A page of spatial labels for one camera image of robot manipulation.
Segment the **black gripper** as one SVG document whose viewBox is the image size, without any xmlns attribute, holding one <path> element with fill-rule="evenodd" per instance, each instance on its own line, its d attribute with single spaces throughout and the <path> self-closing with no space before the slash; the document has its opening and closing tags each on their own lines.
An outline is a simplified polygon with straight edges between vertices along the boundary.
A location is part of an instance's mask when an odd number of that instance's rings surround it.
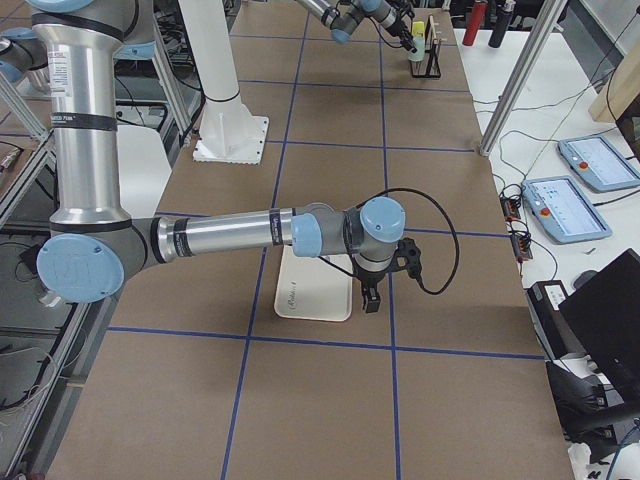
<svg viewBox="0 0 640 480">
<path fill-rule="evenodd" d="M 416 53 L 417 48 L 411 35 L 410 30 L 402 19 L 402 15 L 396 10 L 392 10 L 392 17 L 390 24 L 387 26 L 387 32 L 393 37 L 397 38 L 400 45 L 410 53 Z"/>
<path fill-rule="evenodd" d="M 354 257 L 354 273 L 360 282 L 363 298 L 363 310 L 366 314 L 377 313 L 380 309 L 381 296 L 377 285 L 386 275 L 405 271 L 407 275 L 422 285 L 421 251 L 411 238 L 403 238 L 393 246 L 391 253 L 384 252 L 381 260 L 374 260 L 364 253 L 357 253 Z"/>
</svg>

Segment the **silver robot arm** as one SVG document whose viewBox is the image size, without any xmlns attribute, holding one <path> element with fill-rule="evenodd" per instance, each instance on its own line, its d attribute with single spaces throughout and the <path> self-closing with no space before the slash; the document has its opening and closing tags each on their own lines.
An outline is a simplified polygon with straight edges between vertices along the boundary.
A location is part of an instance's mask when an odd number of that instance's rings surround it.
<svg viewBox="0 0 640 480">
<path fill-rule="evenodd" d="M 377 30 L 382 28 L 391 37 L 398 40 L 398 48 L 416 53 L 417 47 L 404 19 L 415 16 L 411 1 L 330 1 L 299 0 L 297 4 L 312 14 L 326 27 L 334 41 L 346 44 L 360 23 L 368 19 Z"/>
<path fill-rule="evenodd" d="M 345 43 L 363 19 L 400 46 L 416 47 L 405 17 L 410 1 L 352 1 L 344 12 L 328 1 L 296 1 Z M 47 288 L 76 303 L 118 292 L 140 271 L 180 257 L 288 245 L 298 257 L 349 255 L 363 309 L 377 312 L 377 285 L 388 273 L 421 267 L 419 249 L 401 240 L 405 211 L 376 194 L 349 210 L 302 208 L 208 218 L 133 220 L 122 207 L 115 113 L 114 57 L 152 36 L 152 1 L 28 1 L 33 30 L 47 48 L 52 90 L 59 208 L 51 238 L 37 257 Z M 223 1 L 179 1 L 204 97 L 195 159 L 259 163 L 269 120 L 241 99 Z"/>
</svg>

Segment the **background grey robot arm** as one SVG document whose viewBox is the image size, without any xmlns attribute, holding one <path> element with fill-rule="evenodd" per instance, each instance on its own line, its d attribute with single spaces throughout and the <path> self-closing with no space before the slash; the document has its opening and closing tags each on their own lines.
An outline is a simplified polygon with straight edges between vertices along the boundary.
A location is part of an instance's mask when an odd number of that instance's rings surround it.
<svg viewBox="0 0 640 480">
<path fill-rule="evenodd" d="M 31 28 L 1 32 L 1 73 L 12 84 L 27 78 L 34 89 L 49 91 L 47 48 Z"/>
</svg>

